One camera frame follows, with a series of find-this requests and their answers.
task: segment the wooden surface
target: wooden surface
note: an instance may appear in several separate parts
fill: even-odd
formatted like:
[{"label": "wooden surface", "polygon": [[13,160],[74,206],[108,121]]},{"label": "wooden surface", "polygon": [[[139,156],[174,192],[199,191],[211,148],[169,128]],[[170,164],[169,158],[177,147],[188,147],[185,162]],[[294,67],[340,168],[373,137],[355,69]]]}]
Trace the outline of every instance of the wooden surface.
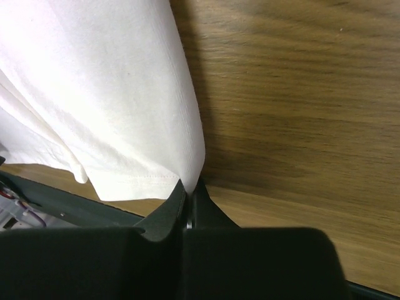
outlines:
[{"label": "wooden surface", "polygon": [[[242,226],[312,226],[349,280],[400,296],[400,4],[173,0],[211,197]],[[39,166],[2,169],[91,199]],[[161,202],[109,202],[146,215]]]}]

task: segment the black plastic edge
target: black plastic edge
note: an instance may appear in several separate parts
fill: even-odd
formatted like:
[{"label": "black plastic edge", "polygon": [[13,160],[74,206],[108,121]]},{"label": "black plastic edge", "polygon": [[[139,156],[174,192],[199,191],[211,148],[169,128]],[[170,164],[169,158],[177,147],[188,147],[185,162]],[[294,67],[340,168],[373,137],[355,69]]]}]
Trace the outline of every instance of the black plastic edge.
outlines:
[{"label": "black plastic edge", "polygon": [[143,219],[137,214],[4,171],[0,171],[0,178],[11,181],[33,208],[77,226],[133,226]]},{"label": "black plastic edge", "polygon": [[200,178],[191,196],[191,222],[193,229],[239,228],[210,198],[204,181]]},{"label": "black plastic edge", "polygon": [[376,289],[371,289],[370,287],[362,286],[354,282],[348,282],[349,288],[352,294],[357,296],[362,296],[365,298],[373,300],[399,300],[400,297],[390,295],[385,292],[378,291]]},{"label": "black plastic edge", "polygon": [[166,239],[175,231],[181,221],[186,191],[179,180],[171,195],[155,211],[138,222],[135,227],[142,228],[142,236],[149,241],[159,242]]}]

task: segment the wooden table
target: wooden table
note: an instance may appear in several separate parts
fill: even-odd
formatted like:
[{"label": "wooden table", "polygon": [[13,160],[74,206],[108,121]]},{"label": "wooden table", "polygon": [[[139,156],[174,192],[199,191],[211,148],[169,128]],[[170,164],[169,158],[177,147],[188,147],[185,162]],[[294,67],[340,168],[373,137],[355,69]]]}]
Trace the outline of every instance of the wooden table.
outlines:
[{"label": "wooden table", "polygon": [[[349,280],[400,296],[400,4],[171,2],[211,197],[242,226],[326,231]],[[2,169],[96,199],[64,171]]]}]

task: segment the white shirt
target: white shirt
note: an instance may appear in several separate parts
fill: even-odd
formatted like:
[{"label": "white shirt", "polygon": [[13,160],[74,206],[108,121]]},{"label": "white shirt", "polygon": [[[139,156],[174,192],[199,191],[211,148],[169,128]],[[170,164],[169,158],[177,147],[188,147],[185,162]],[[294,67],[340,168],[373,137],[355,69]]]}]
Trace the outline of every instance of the white shirt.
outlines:
[{"label": "white shirt", "polygon": [[0,155],[105,201],[191,192],[204,139],[168,0],[0,1]]}]

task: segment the black plastic part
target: black plastic part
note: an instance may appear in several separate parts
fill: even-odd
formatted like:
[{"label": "black plastic part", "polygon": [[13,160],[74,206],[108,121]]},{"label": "black plastic part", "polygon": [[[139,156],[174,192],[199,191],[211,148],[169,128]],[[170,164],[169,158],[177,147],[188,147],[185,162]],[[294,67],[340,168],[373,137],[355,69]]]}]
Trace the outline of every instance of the black plastic part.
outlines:
[{"label": "black plastic part", "polygon": [[29,205],[77,226],[133,226],[142,216],[79,197],[0,171],[0,181],[12,184]]},{"label": "black plastic part", "polygon": [[185,198],[186,192],[179,180],[168,199],[134,227],[144,229],[142,236],[152,242],[162,241],[171,233],[178,234],[175,230],[181,230]]},{"label": "black plastic part", "polygon": [[12,228],[15,224],[17,224],[18,221],[15,218],[11,218],[10,220],[8,220],[8,222],[3,226],[4,229],[10,229]]},{"label": "black plastic part", "polygon": [[377,291],[360,284],[348,282],[352,300],[400,300],[400,297]]},{"label": "black plastic part", "polygon": [[183,243],[184,299],[349,299],[334,246],[316,229],[187,230]]},{"label": "black plastic part", "polygon": [[5,172],[0,179],[45,213],[112,226],[1,234],[5,299],[348,299],[348,286],[354,300],[399,299],[346,283],[321,231],[240,229],[202,180],[190,199],[179,182],[143,219]]},{"label": "black plastic part", "polygon": [[211,200],[202,179],[197,183],[191,202],[192,228],[239,228],[239,226]]}]

